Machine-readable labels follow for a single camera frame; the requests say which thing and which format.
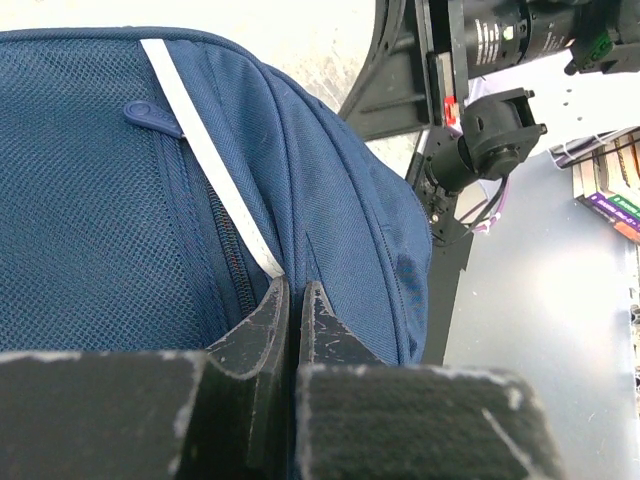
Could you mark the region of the navy blue student backpack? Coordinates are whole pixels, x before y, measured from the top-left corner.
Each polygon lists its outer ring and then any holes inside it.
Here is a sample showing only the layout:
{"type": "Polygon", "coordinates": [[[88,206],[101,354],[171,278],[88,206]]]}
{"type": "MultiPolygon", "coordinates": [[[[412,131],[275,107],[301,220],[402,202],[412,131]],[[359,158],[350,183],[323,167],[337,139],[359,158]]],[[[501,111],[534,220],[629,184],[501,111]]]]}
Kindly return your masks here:
{"type": "Polygon", "coordinates": [[[320,282],[382,361],[427,337],[431,232],[411,187],[330,108],[185,29],[1,36],[1,347],[196,350],[269,275],[320,282]]]}

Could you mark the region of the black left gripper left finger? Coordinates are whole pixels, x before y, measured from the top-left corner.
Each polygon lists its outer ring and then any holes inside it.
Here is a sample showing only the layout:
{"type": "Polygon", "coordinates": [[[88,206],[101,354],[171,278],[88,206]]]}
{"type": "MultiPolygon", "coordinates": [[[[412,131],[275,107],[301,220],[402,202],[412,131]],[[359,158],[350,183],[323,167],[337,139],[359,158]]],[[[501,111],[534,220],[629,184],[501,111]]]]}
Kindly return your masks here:
{"type": "Polygon", "coordinates": [[[286,478],[289,322],[289,285],[279,277],[258,307],[210,347],[177,478],[286,478]]]}

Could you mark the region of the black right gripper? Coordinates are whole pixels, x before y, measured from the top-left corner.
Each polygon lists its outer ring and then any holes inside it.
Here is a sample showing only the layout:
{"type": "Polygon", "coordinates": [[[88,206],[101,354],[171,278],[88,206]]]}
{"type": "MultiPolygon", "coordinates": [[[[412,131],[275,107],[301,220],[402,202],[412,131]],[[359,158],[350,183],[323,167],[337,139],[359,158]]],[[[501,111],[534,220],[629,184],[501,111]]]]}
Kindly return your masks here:
{"type": "Polygon", "coordinates": [[[464,21],[462,1],[377,1],[339,116],[365,141],[454,125],[469,96],[464,21]]]}

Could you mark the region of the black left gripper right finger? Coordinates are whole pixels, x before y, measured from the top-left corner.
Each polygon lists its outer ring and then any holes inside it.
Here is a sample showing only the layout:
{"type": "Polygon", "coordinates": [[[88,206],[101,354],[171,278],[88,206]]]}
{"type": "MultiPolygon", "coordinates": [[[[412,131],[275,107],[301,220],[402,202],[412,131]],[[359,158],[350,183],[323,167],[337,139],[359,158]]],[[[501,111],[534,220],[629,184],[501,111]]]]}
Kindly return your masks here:
{"type": "Polygon", "coordinates": [[[305,479],[561,479],[542,404],[504,370],[384,364],[306,287],[296,381],[305,479]]]}

